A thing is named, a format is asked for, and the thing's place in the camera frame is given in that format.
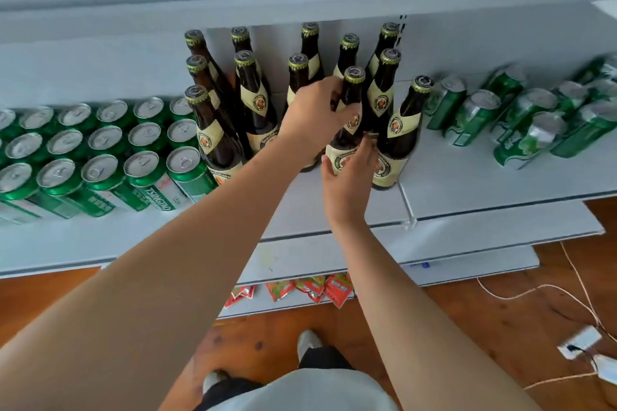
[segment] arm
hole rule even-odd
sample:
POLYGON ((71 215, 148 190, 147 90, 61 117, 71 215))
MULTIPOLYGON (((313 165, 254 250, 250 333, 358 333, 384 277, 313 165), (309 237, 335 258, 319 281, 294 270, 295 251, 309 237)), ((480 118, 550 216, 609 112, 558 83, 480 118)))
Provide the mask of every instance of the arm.
POLYGON ((321 163, 323 198, 353 287, 405 410, 539 407, 406 275, 364 220, 378 151, 365 137, 335 176, 321 163))
POLYGON ((217 318, 289 183, 353 116, 354 110, 329 109, 339 81, 302 88, 279 137, 232 180, 5 345, 3 410, 157 409, 217 318))

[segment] hand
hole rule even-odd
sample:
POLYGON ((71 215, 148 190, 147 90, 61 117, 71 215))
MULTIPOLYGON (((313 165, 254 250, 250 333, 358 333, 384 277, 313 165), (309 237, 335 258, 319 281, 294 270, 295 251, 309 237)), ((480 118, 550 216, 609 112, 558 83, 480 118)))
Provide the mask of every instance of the hand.
POLYGON ((379 156, 376 144, 365 134, 355 154, 335 175, 331 161, 321 157, 323 206, 332 231, 366 226, 364 213, 379 156))
POLYGON ((300 88, 285 114, 278 139, 291 138, 303 148, 298 151, 306 151, 307 157, 316 156, 354 114, 361 114, 361 104, 332 111, 330 97, 340 95, 342 86, 339 78, 328 77, 300 88))

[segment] person's right arm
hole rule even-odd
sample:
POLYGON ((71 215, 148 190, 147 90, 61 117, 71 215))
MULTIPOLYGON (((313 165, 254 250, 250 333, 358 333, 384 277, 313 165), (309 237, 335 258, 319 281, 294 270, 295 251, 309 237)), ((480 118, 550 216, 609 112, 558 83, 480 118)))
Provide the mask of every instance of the person's right arm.
POLYGON ((338 176, 321 163, 326 216, 405 411, 539 411, 406 275, 366 225, 378 151, 367 137, 338 176))

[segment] can lid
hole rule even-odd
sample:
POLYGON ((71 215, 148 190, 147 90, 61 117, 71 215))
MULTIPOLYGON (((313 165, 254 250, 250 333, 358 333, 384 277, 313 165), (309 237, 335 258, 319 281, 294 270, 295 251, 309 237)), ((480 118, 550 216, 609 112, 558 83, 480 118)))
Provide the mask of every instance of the can lid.
POLYGON ((112 154, 102 154, 88 161, 81 168, 81 178, 86 182, 97 183, 108 179, 118 169, 118 159, 112 154))
POLYGON ((343 49, 355 49, 360 45, 360 37, 356 33, 346 33, 341 39, 343 49))
POLYGON ((17 162, 0 171, 0 193, 17 190, 32 176, 32 166, 17 162))
POLYGON ((41 135, 35 133, 23 134, 9 142, 4 154, 11 159, 23 159, 41 148, 41 145, 41 135))
POLYGON ((439 80, 439 83, 446 90, 454 93, 463 93, 464 91, 467 91, 467 84, 465 83, 465 80, 456 75, 448 75, 447 77, 439 80))
POLYGON ((353 65, 345 69, 345 80, 349 83, 362 83, 366 77, 366 73, 362 67, 353 65))
POLYGON ((51 154, 64 154, 80 146, 83 135, 79 130, 63 130, 52 136, 47 142, 47 151, 51 154))
POLYGON ((521 99, 527 99, 531 104, 540 106, 542 109, 553 109, 557 104, 557 97, 544 88, 531 88, 522 95, 521 99))
POLYGON ((39 187, 52 188, 68 181, 75 172, 75 163, 71 159, 56 159, 43 166, 36 176, 39 187))
POLYGON ((202 85, 192 85, 184 90, 184 97, 189 104, 203 103, 210 96, 202 85))
POLYGON ((609 101, 597 101, 586 104, 579 109, 579 112, 581 117, 587 122, 597 117, 609 122, 617 122, 617 107, 609 101))
POLYGON ((234 60, 236 61, 236 65, 238 66, 247 66, 255 63, 255 55, 253 51, 243 50, 236 52, 234 56, 234 60))
POLYGON ((536 112, 531 119, 531 125, 535 127, 537 131, 550 135, 550 140, 546 140, 547 142, 550 142, 552 138, 565 132, 568 127, 559 114, 548 111, 536 112))
POLYGON ((591 82, 587 85, 588 88, 595 88, 600 93, 608 96, 613 100, 617 100, 617 83, 614 83, 611 80, 601 79, 591 82))
POLYGON ((162 111, 163 107, 165 107, 163 100, 153 96, 135 104, 133 113, 139 119, 151 119, 162 111))
POLYGON ((231 29, 231 39, 234 41, 244 41, 249 37, 249 29, 246 26, 234 26, 231 29))
POLYGON ((400 63, 400 51, 398 49, 383 49, 380 61, 384 64, 397 65, 400 63))
POLYGON ((101 106, 96 111, 96 118, 101 122, 114 122, 122 118, 128 111, 128 104, 124 101, 116 100, 113 103, 101 106))
POLYGON ((167 137, 172 142, 184 143, 197 135, 197 123, 193 119, 181 119, 167 129, 167 137))
POLYGON ((504 72, 511 79, 523 84, 523 86, 527 84, 527 75, 521 64, 508 64, 504 67, 504 72))
POLYGON ((144 122, 128 132, 128 142, 133 146, 148 146, 160 137, 160 126, 154 122, 144 122))
POLYGON ((128 158, 124 163, 124 173, 129 177, 145 177, 156 169, 158 154, 154 151, 140 151, 128 158))
POLYGON ((184 40, 189 46, 195 46, 195 44, 199 44, 204 40, 204 34, 201 30, 191 29, 189 31, 184 32, 184 40))
POLYGON ((398 36, 398 23, 389 21, 381 26, 381 34, 386 38, 398 36))
POLYGON ((12 109, 0 109, 0 130, 10 126, 15 120, 16 114, 12 109))
POLYGON ((208 68, 208 60, 202 55, 190 56, 186 59, 186 68, 190 73, 197 73, 208 68))
POLYGON ((192 146, 183 146, 173 150, 167 157, 167 168, 177 174, 191 172, 201 162, 201 155, 192 146))
POLYGON ((306 54, 294 54, 289 58, 289 67, 292 70, 305 69, 309 65, 309 57, 306 54))
POLYGON ((302 36, 314 36, 319 34, 319 25, 317 21, 307 21, 302 23, 302 36))
POLYGON ((19 125, 25 129, 36 129, 47 124, 54 117, 54 110, 43 106, 29 109, 19 118, 19 125))
POLYGON ((412 87, 418 93, 428 93, 433 87, 433 80, 428 75, 418 75, 413 80, 412 87))
POLYGON ((579 100, 584 100, 589 94, 589 90, 587 87, 579 85, 576 82, 571 82, 569 80, 562 82, 557 90, 564 96, 568 96, 570 98, 576 98, 579 100))
POLYGON ((192 113, 191 105, 186 98, 176 98, 169 103, 169 110, 177 116, 187 116, 192 113))
POLYGON ((468 100, 475 106, 488 110, 497 109, 501 105, 499 96, 488 90, 478 90, 468 100))
POLYGON ((76 126, 88 119, 90 114, 92 114, 92 109, 89 105, 84 103, 75 104, 74 106, 60 111, 60 114, 58 114, 58 122, 63 126, 76 126))
POLYGON ((106 150, 122 139, 122 129, 116 126, 97 128, 88 138, 88 146, 93 150, 106 150))

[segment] bottle label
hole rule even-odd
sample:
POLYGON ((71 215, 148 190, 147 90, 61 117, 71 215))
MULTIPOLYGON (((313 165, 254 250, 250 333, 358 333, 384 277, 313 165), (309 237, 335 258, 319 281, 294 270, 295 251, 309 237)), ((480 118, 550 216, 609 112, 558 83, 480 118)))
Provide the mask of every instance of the bottle label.
MULTIPOLYGON (((336 112, 342 111, 344 110, 346 107, 345 103, 343 103, 342 101, 339 101, 339 103, 336 106, 336 112)), ((355 131, 358 130, 358 127, 360 126, 360 122, 362 122, 362 113, 360 114, 356 114, 353 119, 351 119, 348 123, 346 123, 343 128, 345 128, 346 131, 348 131, 350 134, 355 134, 355 131)))
POLYGON ((339 70, 339 64, 336 64, 336 65, 335 65, 335 71, 332 73, 332 76, 333 76, 333 77, 338 77, 338 78, 340 78, 341 80, 343 80, 344 76, 343 76, 343 74, 341 73, 341 71, 339 70))
POLYGON ((371 72, 372 76, 375 76, 377 73, 377 68, 380 66, 380 58, 375 54, 371 57, 371 61, 368 63, 368 71, 371 72))
POLYGON ((378 88, 377 83, 373 80, 371 86, 368 87, 366 95, 373 112, 380 118, 382 114, 388 110, 390 104, 392 104, 394 87, 390 87, 388 91, 383 92, 378 88))
POLYGON ((210 71, 210 76, 212 77, 212 81, 215 82, 219 79, 219 71, 214 66, 214 62, 208 62, 208 70, 210 71))
POLYGON ((229 179, 231 179, 235 173, 240 171, 241 168, 242 168, 242 161, 239 162, 234 167, 230 169, 224 169, 222 171, 220 169, 214 169, 208 166, 210 173, 212 173, 212 177, 214 177, 214 180, 216 180, 219 185, 222 185, 225 182, 227 182, 229 179))
POLYGON ((393 186, 407 161, 409 158, 392 159, 380 153, 373 173, 373 183, 380 187, 393 186))
POLYGON ((315 76, 315 74, 317 73, 317 71, 319 70, 319 67, 321 65, 321 60, 319 58, 319 54, 316 54, 313 57, 311 57, 309 59, 308 65, 309 65, 308 66, 308 68, 309 68, 309 70, 308 70, 308 73, 309 73, 308 74, 308 76, 309 76, 308 79, 311 80, 315 76))
POLYGON ((210 90, 208 92, 208 96, 210 96, 210 102, 212 103, 212 107, 214 109, 218 109, 221 105, 221 99, 219 98, 219 95, 217 95, 217 92, 215 90, 210 90))
POLYGON ((292 90, 291 87, 287 87, 287 105, 291 106, 291 103, 293 103, 295 99, 296 94, 294 93, 294 90, 292 90))
POLYGON ((422 113, 415 114, 414 116, 401 116, 400 111, 397 111, 390 118, 388 122, 388 138, 395 138, 413 132, 418 128, 420 123, 420 116, 422 113))
POLYGON ((214 122, 212 122, 204 130, 201 130, 198 127, 197 140, 199 141, 199 146, 205 154, 209 154, 217 147, 224 134, 225 133, 221 128, 221 124, 219 124, 219 121, 217 119, 215 119, 214 122))
POLYGON ((240 85, 240 98, 247 108, 265 117, 266 112, 268 112, 268 94, 263 83, 259 86, 257 93, 253 93, 240 85))
POLYGON ((353 150, 337 150, 329 144, 326 145, 326 156, 332 162, 332 170, 335 174, 343 170, 349 158, 351 158, 357 150, 357 146, 353 150))
POLYGON ((263 150, 264 147, 268 144, 268 142, 274 140, 274 138, 278 135, 278 126, 271 130, 267 134, 262 135, 253 135, 247 133, 246 136, 249 139, 249 143, 251 144, 251 150, 254 153, 257 153, 260 150, 263 150))

